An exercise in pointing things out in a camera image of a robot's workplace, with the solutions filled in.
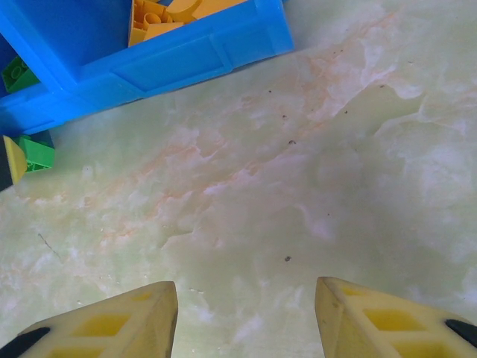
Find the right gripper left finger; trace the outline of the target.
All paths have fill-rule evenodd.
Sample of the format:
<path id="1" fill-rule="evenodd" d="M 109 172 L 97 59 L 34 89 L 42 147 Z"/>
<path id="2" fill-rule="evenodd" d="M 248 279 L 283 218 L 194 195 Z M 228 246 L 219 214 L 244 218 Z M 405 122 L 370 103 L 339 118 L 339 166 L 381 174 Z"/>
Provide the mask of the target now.
<path id="1" fill-rule="evenodd" d="M 10 341 L 10 358 L 171 358 L 178 317 L 172 281 L 38 321 Z"/>

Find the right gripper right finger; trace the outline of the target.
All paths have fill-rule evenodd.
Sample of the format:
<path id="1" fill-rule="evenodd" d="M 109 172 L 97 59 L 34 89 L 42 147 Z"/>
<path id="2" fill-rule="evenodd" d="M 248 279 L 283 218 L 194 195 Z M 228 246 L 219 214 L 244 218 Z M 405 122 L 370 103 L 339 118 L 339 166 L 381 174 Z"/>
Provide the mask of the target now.
<path id="1" fill-rule="evenodd" d="M 336 277 L 319 277 L 315 314 L 325 358 L 477 358 L 477 324 Z"/>

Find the green quarter-round lego brick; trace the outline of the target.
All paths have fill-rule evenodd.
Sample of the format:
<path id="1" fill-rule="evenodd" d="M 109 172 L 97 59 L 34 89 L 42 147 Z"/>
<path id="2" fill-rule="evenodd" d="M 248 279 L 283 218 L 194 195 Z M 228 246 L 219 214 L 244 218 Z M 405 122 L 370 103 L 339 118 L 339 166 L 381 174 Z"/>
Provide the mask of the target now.
<path id="1" fill-rule="evenodd" d="M 38 172 L 53 167 L 55 150 L 49 131 L 23 134 L 15 138 L 14 142 L 25 153 L 27 172 Z"/>

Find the green rectangular lego brick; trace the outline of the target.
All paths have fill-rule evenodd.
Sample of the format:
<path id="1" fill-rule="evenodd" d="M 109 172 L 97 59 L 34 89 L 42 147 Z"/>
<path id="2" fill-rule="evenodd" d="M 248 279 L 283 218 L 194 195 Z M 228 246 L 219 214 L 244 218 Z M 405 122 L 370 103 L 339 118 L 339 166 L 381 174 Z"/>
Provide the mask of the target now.
<path id="1" fill-rule="evenodd" d="M 36 85 L 40 80 L 29 69 L 20 56 L 14 57 L 1 71 L 1 77 L 7 93 L 15 93 Z"/>

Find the blue three-compartment plastic bin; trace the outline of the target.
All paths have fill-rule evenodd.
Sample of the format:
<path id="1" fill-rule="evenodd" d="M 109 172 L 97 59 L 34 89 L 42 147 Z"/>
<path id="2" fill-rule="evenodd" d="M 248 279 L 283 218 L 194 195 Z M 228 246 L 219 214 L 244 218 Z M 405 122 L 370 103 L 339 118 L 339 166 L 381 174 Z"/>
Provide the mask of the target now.
<path id="1" fill-rule="evenodd" d="M 292 51 L 285 0 L 247 0 L 127 45 L 132 0 L 0 0 L 0 134 L 35 134 Z M 40 82 L 7 93 L 20 56 Z"/>

